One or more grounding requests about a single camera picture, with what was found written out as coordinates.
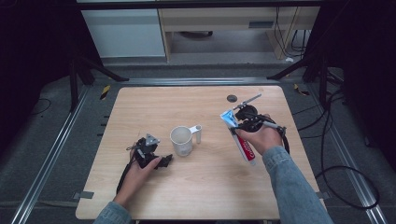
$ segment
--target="white mug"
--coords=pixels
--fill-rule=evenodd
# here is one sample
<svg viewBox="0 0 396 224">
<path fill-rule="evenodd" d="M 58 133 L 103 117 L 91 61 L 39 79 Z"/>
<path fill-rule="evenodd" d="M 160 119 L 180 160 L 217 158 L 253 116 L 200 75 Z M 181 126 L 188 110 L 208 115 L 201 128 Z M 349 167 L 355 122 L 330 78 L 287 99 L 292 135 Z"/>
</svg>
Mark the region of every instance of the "white mug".
<svg viewBox="0 0 396 224">
<path fill-rule="evenodd" d="M 192 134 L 196 135 L 196 143 L 201 143 L 202 126 L 195 125 L 191 128 L 178 126 L 171 132 L 171 141 L 178 156 L 186 157 L 192 151 Z"/>
</svg>

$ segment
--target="blue sleeve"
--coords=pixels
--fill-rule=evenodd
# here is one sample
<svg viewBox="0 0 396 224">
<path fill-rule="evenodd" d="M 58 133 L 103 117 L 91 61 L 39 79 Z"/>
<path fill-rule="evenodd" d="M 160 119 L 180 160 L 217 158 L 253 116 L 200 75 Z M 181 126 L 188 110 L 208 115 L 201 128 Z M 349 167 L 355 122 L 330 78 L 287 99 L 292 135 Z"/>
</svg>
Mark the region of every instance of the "blue sleeve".
<svg viewBox="0 0 396 224">
<path fill-rule="evenodd" d="M 332 219 L 300 169 L 283 147 L 262 155 L 276 196 L 282 224 L 332 223 Z"/>
<path fill-rule="evenodd" d="M 118 203 L 110 202 L 102 210 L 94 224 L 122 224 L 132 223 L 131 215 Z"/>
</svg>

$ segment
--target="toothpaste tube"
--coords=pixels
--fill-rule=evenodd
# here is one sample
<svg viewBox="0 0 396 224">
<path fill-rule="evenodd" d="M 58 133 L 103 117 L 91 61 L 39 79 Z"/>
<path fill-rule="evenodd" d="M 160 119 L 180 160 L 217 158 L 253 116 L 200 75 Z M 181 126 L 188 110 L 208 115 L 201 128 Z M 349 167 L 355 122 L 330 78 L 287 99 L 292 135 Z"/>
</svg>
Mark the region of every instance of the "toothpaste tube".
<svg viewBox="0 0 396 224">
<path fill-rule="evenodd" d="M 233 111 L 227 110 L 224 113 L 222 113 L 220 117 L 227 125 L 227 128 L 230 130 L 230 133 L 233 136 L 233 140 L 238 146 L 239 151 L 242 154 L 242 157 L 245 159 L 245 161 L 248 161 L 251 165 L 255 165 L 256 162 L 254 161 L 254 158 L 256 156 L 254 155 L 254 152 L 251 149 L 248 142 L 232 131 L 232 128 L 238 127 L 238 123 L 236 122 L 235 117 L 233 116 Z"/>
</svg>

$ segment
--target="red label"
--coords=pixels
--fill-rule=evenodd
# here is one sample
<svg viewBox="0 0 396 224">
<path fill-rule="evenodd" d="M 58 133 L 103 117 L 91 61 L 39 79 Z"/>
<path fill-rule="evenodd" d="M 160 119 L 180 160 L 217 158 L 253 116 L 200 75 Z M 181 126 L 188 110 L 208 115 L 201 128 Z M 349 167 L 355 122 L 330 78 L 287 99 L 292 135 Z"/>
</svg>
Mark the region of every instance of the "red label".
<svg viewBox="0 0 396 224">
<path fill-rule="evenodd" d="M 238 141 L 239 144 L 241 145 L 242 149 L 244 150 L 245 155 L 247 156 L 247 160 L 251 161 L 253 160 L 256 156 L 254 155 L 253 150 L 251 149 L 250 145 L 248 144 L 247 141 L 242 139 L 241 137 L 238 136 Z"/>
</svg>

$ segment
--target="right hand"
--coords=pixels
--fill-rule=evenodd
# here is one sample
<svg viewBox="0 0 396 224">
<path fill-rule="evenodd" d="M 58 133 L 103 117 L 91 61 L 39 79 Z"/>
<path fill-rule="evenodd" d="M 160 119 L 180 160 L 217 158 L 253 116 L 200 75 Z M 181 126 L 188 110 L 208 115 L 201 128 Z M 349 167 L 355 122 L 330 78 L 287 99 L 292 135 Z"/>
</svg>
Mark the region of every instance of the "right hand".
<svg viewBox="0 0 396 224">
<path fill-rule="evenodd" d="M 236 133 L 243 139 L 247 140 L 256 150 L 263 155 L 265 151 L 272 147 L 283 146 L 280 134 L 274 128 L 262 125 L 255 133 L 248 133 L 244 130 L 237 129 Z"/>
</svg>

